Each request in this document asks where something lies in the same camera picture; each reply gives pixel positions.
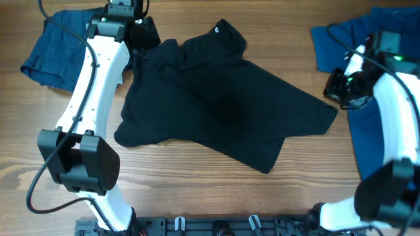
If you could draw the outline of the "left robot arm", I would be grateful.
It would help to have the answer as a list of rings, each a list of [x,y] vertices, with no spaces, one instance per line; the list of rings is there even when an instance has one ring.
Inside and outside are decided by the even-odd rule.
[[[136,49],[160,40],[146,1],[110,1],[94,14],[82,38],[86,53],[75,90],[54,130],[42,130],[37,145],[42,171],[75,193],[96,216],[98,235],[145,235],[117,185],[120,159],[106,142],[112,100]]]

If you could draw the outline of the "black t-shirt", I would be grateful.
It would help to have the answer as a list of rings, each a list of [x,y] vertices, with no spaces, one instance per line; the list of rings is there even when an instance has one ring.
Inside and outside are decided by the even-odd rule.
[[[189,140],[268,173],[286,138],[325,134],[336,108],[245,60],[245,48],[240,32],[219,20],[183,44],[168,39],[134,53],[115,141]]]

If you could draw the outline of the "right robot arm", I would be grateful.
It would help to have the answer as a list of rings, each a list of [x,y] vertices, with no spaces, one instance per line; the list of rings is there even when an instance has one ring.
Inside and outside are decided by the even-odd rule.
[[[319,227],[331,234],[419,227],[419,61],[400,54],[400,35],[371,34],[350,49],[346,69],[330,75],[324,96],[341,109],[376,100],[381,115],[383,165],[358,185],[353,197],[321,205]]]

